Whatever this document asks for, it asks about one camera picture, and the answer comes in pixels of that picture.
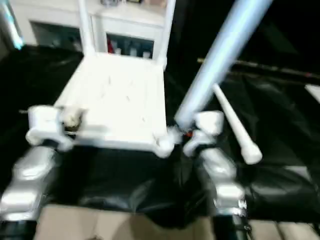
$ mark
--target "white cabinet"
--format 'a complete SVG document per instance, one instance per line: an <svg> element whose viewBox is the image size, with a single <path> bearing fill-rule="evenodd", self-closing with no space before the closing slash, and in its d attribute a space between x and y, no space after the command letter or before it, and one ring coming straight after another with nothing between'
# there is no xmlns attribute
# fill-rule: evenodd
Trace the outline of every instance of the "white cabinet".
<svg viewBox="0 0 320 240"><path fill-rule="evenodd" d="M35 34L33 23L77 29L80 26L76 0L11 0L10 2L26 44L39 44L39 36ZM97 51L107 51L107 34L112 34L152 41L152 58L158 56L165 23L164 8L129 2L105 7L99 0L87 0L86 3Z"/></svg>
<svg viewBox="0 0 320 240"><path fill-rule="evenodd" d="M118 21L107 17L92 17L94 44L98 51L107 52L107 34L132 37L153 41L153 59L156 59L160 47L162 28L154 25L136 24L130 21Z"/></svg>

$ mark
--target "metal bar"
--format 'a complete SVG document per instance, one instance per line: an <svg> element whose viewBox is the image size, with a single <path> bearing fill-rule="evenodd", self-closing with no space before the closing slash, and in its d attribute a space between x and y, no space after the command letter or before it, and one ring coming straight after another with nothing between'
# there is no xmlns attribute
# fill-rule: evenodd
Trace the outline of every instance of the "metal bar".
<svg viewBox="0 0 320 240"><path fill-rule="evenodd" d="M183 130L194 122L259 25L273 0L237 0L213 42L174 119Z"/></svg>

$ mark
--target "white cylindrical peg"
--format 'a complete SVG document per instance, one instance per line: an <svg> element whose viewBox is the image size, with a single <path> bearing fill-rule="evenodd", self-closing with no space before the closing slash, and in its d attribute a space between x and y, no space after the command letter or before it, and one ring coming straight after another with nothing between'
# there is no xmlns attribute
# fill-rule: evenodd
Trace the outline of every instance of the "white cylindrical peg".
<svg viewBox="0 0 320 240"><path fill-rule="evenodd" d="M262 153L259 147L252 141L219 85L215 84L213 90L241 147L241 154L244 161L247 164L258 163L262 159Z"/></svg>

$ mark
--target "tan floor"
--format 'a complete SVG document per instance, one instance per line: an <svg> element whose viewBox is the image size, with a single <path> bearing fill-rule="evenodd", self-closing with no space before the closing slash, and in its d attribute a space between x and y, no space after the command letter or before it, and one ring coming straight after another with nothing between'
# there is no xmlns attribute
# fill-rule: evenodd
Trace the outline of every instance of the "tan floor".
<svg viewBox="0 0 320 240"><path fill-rule="evenodd" d="M256 240L282 240L270 221L251 221ZM307 224L281 223L288 240L319 240ZM49 205L41 215L36 240L213 240L210 221L199 218L186 229L164 229L143 215Z"/></svg>

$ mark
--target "white shelf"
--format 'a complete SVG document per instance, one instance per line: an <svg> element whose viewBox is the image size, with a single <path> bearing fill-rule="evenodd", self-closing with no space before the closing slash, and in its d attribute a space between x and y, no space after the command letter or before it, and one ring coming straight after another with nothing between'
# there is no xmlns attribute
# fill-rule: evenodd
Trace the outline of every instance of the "white shelf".
<svg viewBox="0 0 320 240"><path fill-rule="evenodd" d="M27 5L38 8L78 12L77 0L11 0L13 4ZM103 6L99 0L87 0L89 14L122 21L163 27L166 9L160 6L119 3L117 6Z"/></svg>

